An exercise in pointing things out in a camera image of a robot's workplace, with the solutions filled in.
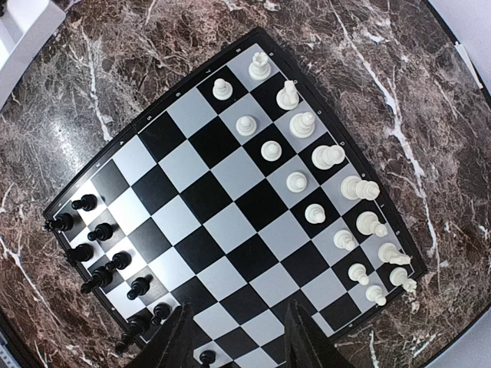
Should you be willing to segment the black pawn mid board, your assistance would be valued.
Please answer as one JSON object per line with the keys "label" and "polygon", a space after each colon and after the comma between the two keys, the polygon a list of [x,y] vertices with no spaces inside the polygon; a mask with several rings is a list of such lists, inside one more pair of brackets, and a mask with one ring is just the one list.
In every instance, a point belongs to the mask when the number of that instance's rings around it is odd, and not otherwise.
{"label": "black pawn mid board", "polygon": [[160,325],[166,320],[172,313],[173,309],[168,303],[159,303],[153,309],[153,317],[151,318],[151,324],[154,326]]}

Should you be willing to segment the black chess piece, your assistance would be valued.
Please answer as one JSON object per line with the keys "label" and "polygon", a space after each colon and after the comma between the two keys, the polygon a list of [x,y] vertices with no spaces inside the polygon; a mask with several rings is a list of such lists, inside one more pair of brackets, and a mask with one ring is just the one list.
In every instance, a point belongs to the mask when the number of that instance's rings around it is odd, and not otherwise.
{"label": "black chess piece", "polygon": [[150,320],[141,316],[132,317],[129,319],[128,326],[129,330],[122,333],[115,344],[115,353],[118,355],[127,352],[135,339],[147,332],[150,327]]}

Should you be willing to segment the black grey chessboard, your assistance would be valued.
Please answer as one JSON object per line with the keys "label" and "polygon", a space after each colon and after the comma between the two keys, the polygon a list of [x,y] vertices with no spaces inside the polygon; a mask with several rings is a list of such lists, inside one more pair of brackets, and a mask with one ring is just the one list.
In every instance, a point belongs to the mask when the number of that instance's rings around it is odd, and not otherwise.
{"label": "black grey chessboard", "polygon": [[426,272],[342,123],[262,28],[113,138],[45,228],[125,329],[117,353],[193,309],[191,366],[284,367],[295,301],[336,341]]}

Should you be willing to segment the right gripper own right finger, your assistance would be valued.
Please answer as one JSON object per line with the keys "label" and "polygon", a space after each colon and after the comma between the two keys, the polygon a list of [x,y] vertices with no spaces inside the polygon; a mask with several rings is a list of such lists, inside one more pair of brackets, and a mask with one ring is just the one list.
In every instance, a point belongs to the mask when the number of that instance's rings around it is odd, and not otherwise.
{"label": "right gripper own right finger", "polygon": [[289,302],[285,315],[285,366],[354,367],[296,301]]}

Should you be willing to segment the black pawn standing in tray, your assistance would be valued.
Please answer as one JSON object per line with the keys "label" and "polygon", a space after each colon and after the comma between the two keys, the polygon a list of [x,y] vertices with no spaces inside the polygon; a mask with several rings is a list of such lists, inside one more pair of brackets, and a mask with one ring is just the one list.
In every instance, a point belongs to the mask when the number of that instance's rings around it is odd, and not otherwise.
{"label": "black pawn standing in tray", "polygon": [[80,199],[74,200],[71,203],[71,207],[74,210],[84,210],[89,212],[97,207],[97,197],[93,194],[83,195]]}

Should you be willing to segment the black knight in tray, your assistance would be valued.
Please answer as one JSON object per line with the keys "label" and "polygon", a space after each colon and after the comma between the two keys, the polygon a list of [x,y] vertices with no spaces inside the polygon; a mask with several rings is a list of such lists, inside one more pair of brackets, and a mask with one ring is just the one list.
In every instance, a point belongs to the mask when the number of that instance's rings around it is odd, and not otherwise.
{"label": "black knight in tray", "polygon": [[70,248],[64,253],[64,259],[72,267],[76,267],[78,263],[91,260],[93,256],[94,248],[87,243],[80,244],[76,248]]}

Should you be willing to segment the black pawn lying in tray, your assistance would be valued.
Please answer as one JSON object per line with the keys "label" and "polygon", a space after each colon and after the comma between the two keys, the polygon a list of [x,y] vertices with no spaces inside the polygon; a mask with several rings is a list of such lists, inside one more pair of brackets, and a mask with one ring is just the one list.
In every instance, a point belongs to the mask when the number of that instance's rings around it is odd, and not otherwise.
{"label": "black pawn lying in tray", "polygon": [[136,278],[130,285],[130,290],[127,292],[129,300],[135,300],[137,297],[145,295],[150,289],[150,282],[145,277]]}

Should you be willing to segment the white chess pieces row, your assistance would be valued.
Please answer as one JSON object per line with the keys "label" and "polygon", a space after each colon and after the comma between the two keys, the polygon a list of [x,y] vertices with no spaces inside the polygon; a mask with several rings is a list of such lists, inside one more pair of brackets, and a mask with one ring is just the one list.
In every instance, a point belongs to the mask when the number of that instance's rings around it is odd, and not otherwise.
{"label": "white chess pieces row", "polygon": [[261,59],[250,48],[216,72],[233,92],[215,102],[217,200],[205,228],[223,255],[199,279],[232,313],[278,313],[293,299],[353,317],[396,291],[414,293],[416,256],[380,187],[307,100],[277,106],[287,75],[272,65],[266,79],[252,78],[249,65]]}

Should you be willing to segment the black piece bottom row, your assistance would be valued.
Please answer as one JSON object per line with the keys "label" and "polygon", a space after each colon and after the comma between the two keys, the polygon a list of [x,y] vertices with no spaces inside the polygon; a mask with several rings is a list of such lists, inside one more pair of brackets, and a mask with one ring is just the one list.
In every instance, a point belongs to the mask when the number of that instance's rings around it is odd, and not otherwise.
{"label": "black piece bottom row", "polygon": [[55,219],[48,219],[43,225],[43,230],[45,232],[61,231],[66,232],[71,230],[74,225],[73,216],[69,213],[61,213]]}

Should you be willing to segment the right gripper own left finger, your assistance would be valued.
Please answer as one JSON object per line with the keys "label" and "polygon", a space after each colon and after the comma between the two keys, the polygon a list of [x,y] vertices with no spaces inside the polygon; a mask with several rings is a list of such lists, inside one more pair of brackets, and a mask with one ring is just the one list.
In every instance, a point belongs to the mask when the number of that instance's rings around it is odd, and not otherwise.
{"label": "right gripper own left finger", "polygon": [[193,316],[189,304],[177,307],[130,362],[130,368],[192,367]]}

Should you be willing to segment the tall black piece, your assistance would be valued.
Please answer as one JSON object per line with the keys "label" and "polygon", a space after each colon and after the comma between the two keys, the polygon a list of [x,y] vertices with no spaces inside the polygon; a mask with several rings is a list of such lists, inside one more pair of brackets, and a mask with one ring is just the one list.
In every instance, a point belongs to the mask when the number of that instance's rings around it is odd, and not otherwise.
{"label": "tall black piece", "polygon": [[108,286],[113,280],[113,274],[104,266],[96,268],[91,275],[91,278],[81,285],[81,293],[89,294],[94,289]]}

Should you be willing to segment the white plastic tray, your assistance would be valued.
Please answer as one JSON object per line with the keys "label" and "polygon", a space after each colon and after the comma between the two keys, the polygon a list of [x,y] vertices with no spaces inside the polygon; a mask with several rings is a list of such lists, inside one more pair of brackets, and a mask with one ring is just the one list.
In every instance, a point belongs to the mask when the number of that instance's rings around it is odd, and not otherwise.
{"label": "white plastic tray", "polygon": [[52,1],[1,2],[1,105],[65,19]]}

